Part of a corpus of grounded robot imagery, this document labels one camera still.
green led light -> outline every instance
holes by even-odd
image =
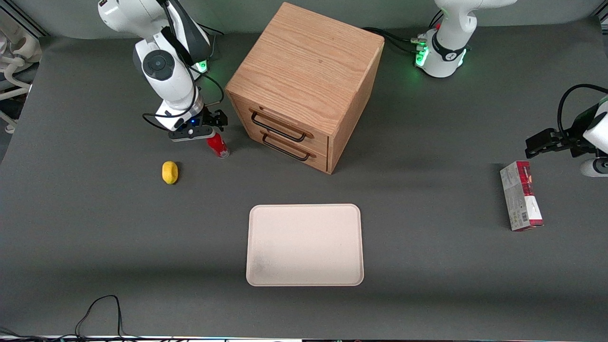
[[[418,56],[416,56],[416,64],[418,66],[423,66],[424,62],[426,61],[426,57],[428,55],[429,55],[429,48],[425,46],[424,49],[418,53]]]
[[[207,72],[207,61],[202,61],[195,65],[196,65],[196,68],[198,69],[198,71]]]
[[[462,52],[462,57],[460,57],[460,61],[458,62],[458,66],[462,65],[462,62],[465,60],[466,49]]]

yellow lemon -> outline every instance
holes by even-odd
[[[172,161],[165,161],[162,165],[162,179],[167,184],[173,184],[178,181],[178,166]]]

red can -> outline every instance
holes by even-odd
[[[219,158],[226,158],[230,155],[230,150],[228,150],[226,143],[224,143],[224,140],[218,133],[213,132],[213,136],[207,138],[207,145],[211,147]]]

wooden cabinet top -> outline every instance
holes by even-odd
[[[284,2],[226,90],[331,136],[383,45],[379,35]]]

wooden drawer cabinet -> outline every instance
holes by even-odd
[[[378,35],[283,3],[226,93],[250,138],[332,173],[383,47]]]

